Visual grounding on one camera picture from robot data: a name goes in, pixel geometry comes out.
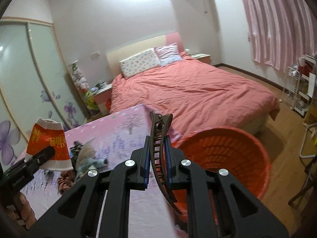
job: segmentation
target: wardrobe door frame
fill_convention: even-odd
[[[30,34],[30,24],[39,24],[39,25],[44,25],[44,26],[49,26],[50,29],[51,29],[51,32],[52,32],[52,36],[53,36],[53,40],[54,40],[54,43],[55,43],[55,46],[56,46],[56,50],[57,50],[57,53],[59,55],[59,58],[61,60],[61,64],[62,64],[62,67],[64,69],[64,72],[65,74],[68,76],[68,81],[70,83],[67,83],[66,84],[69,86],[70,90],[71,90],[71,93],[73,94],[74,98],[76,99],[77,103],[79,104],[80,108],[82,109],[83,113],[84,113],[84,116],[85,117],[88,117],[88,111],[87,111],[87,108],[86,106],[84,105],[84,102],[83,100],[80,98],[75,86],[73,85],[72,81],[71,81],[71,77],[70,77],[70,74],[68,72],[68,69],[66,67],[66,64],[65,64],[65,61],[64,61],[64,58],[61,54],[61,50],[58,46],[58,42],[57,42],[57,39],[56,39],[56,35],[55,35],[55,31],[54,31],[54,26],[52,23],[49,23],[49,22],[45,22],[45,21],[40,21],[40,20],[31,20],[31,19],[26,19],[26,18],[13,18],[13,17],[3,17],[1,18],[0,20],[0,23],[23,23],[25,25],[25,31],[26,31],[26,36],[28,38],[28,43],[29,43],[29,50],[30,50],[30,53],[31,53],[31,56],[32,56],[32,60],[33,60],[33,63],[34,63],[34,66],[35,66],[35,70],[38,74],[38,77],[40,79],[40,82],[45,90],[45,92],[47,93],[47,95],[49,96],[50,100],[51,100],[51,103],[54,107],[54,109],[56,110],[56,112],[58,113],[58,115],[60,116],[60,118],[63,120],[64,124],[66,124],[66,126],[69,128],[69,129],[73,129],[73,127],[69,124],[69,122],[66,120],[66,117],[63,115],[63,113],[61,112],[61,110],[58,108],[57,104],[56,104],[56,100],[55,100],[55,97],[52,96],[52,92],[50,91],[50,89],[48,88],[44,78],[43,78],[43,75],[41,73],[41,70],[39,68],[39,64],[38,64],[38,61],[36,59],[36,55],[34,53],[34,47],[33,47],[33,43],[32,43],[32,39],[31,39],[31,34]],[[7,103],[7,99],[6,97],[4,96],[3,92],[2,92],[2,86],[1,86],[1,82],[0,82],[0,96],[2,97],[3,101],[4,101],[4,105],[10,115],[10,117],[13,119],[15,125],[17,126],[17,128],[19,129],[20,133],[22,134],[23,138],[26,140],[26,142],[29,141],[29,137],[28,135],[22,131],[21,127],[19,126],[18,122],[16,121],[14,115],[12,114],[12,111],[10,109],[10,106],[8,105]]]

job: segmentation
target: laundry basket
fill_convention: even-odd
[[[250,133],[234,127],[217,126],[195,132],[173,144],[184,151],[185,157],[202,168],[216,172],[229,170],[257,198],[264,195],[270,171],[270,159],[261,142]],[[173,191],[175,205],[187,222],[185,190]]]

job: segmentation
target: metal bolt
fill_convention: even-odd
[[[221,176],[227,176],[229,174],[229,171],[227,169],[219,169],[218,173],[221,175]]]
[[[134,165],[135,165],[135,162],[134,162],[133,160],[129,159],[129,160],[127,160],[127,161],[125,162],[125,164],[126,164],[126,166],[131,167],[131,166],[134,166]]]
[[[188,159],[184,159],[180,162],[183,166],[190,166],[191,165],[191,161]]]
[[[88,176],[89,177],[94,177],[94,176],[96,176],[98,174],[98,172],[97,172],[97,170],[95,170],[95,169],[92,169],[92,170],[90,170],[89,172],[88,172]]]

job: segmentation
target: white wall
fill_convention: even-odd
[[[281,86],[285,74],[251,60],[248,23],[242,0],[215,0],[220,22],[222,62],[262,76]]]
[[[50,5],[47,0],[12,0],[3,17],[28,18],[53,22]]]
[[[50,0],[50,5],[64,59],[67,64],[79,60],[90,86],[113,78],[105,53],[176,31],[185,48],[221,61],[211,9],[204,14],[202,0]],[[91,60],[96,51],[100,58]]]

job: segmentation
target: baseboard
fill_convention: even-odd
[[[265,83],[268,83],[268,84],[270,84],[271,86],[273,86],[273,87],[275,87],[275,88],[278,88],[279,90],[283,90],[283,87],[282,87],[282,86],[280,86],[280,85],[276,84],[275,82],[272,82],[272,81],[270,81],[270,80],[268,80],[268,79],[266,79],[266,78],[264,78],[264,77],[261,77],[261,76],[259,76],[259,75],[256,75],[256,74],[254,74],[254,73],[252,73],[252,72],[249,72],[249,71],[246,71],[246,70],[243,70],[243,69],[234,67],[234,66],[232,66],[232,65],[225,64],[225,63],[219,63],[219,64],[216,64],[216,65],[215,65],[215,67],[219,67],[219,66],[225,66],[225,67],[227,67],[227,68],[230,68],[230,69],[233,69],[233,70],[242,72],[242,73],[244,73],[244,74],[247,74],[247,75],[249,75],[249,76],[252,76],[252,77],[254,77],[254,78],[257,78],[258,80],[261,80],[261,81],[263,81],[263,82],[265,82]]]

